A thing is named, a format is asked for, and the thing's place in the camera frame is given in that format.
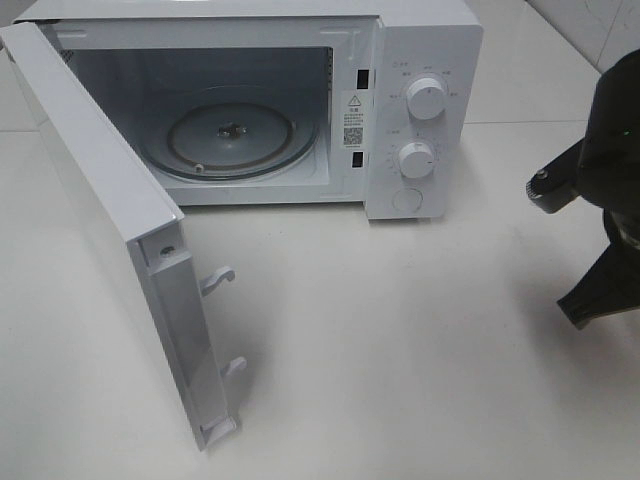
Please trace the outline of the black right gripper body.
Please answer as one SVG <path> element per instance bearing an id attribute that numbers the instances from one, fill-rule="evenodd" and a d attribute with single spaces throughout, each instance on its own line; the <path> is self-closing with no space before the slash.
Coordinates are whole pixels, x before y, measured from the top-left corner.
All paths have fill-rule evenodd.
<path id="1" fill-rule="evenodd" d="M 639 200 L 604 199 L 603 225 L 609 240 L 605 252 L 620 260 L 639 259 Z"/>

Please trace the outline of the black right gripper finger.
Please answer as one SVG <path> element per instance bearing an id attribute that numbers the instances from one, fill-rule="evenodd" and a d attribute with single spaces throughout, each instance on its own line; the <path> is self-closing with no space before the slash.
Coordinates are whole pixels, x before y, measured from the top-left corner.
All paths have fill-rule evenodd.
<path id="1" fill-rule="evenodd" d="M 528 199 L 547 214 L 554 214 L 581 195 L 579 186 L 583 143 L 576 142 L 537 170 L 526 184 Z"/>
<path id="2" fill-rule="evenodd" d="M 611 243 L 557 304 L 579 330 L 593 319 L 638 309 L 639 250 Z"/>

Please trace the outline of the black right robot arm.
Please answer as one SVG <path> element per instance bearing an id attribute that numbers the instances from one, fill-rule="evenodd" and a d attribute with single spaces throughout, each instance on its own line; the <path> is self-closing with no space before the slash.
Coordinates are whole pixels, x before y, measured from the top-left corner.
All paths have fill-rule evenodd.
<path id="1" fill-rule="evenodd" d="M 609 245 L 558 306 L 577 329 L 639 308 L 639 52 L 599 78 L 584 137 L 527 182 L 553 214 L 581 197 L 603 211 Z"/>

